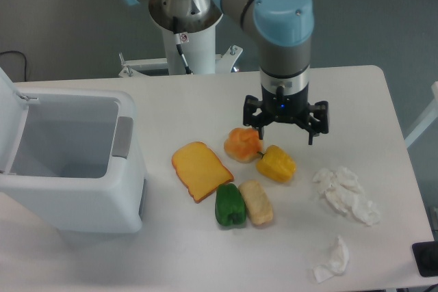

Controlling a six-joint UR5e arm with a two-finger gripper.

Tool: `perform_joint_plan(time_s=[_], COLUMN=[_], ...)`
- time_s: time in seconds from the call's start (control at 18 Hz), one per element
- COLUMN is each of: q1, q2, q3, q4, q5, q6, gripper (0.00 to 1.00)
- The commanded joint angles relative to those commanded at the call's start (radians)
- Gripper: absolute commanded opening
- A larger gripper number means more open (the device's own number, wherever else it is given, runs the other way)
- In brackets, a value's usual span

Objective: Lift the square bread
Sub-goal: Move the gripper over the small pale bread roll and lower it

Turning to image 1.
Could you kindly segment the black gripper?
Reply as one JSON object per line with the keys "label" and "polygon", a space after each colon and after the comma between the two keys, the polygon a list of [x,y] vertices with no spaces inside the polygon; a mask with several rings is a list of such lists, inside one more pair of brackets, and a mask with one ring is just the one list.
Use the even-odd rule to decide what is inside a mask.
{"label": "black gripper", "polygon": [[308,145],[320,134],[329,133],[329,102],[308,103],[307,84],[303,90],[292,95],[282,95],[280,100],[263,86],[262,101],[247,95],[243,107],[243,125],[257,130],[259,139],[264,136],[264,127],[272,122],[296,123],[309,134]]}

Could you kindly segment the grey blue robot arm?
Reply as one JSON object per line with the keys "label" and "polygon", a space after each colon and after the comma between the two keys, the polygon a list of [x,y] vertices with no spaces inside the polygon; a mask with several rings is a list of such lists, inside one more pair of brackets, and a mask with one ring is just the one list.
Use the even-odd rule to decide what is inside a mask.
{"label": "grey blue robot arm", "polygon": [[329,104],[308,101],[313,0],[129,0],[145,2],[161,29],[168,72],[216,72],[216,25],[228,16],[258,48],[262,97],[247,96],[243,123],[263,132],[295,124],[309,137],[329,131]]}

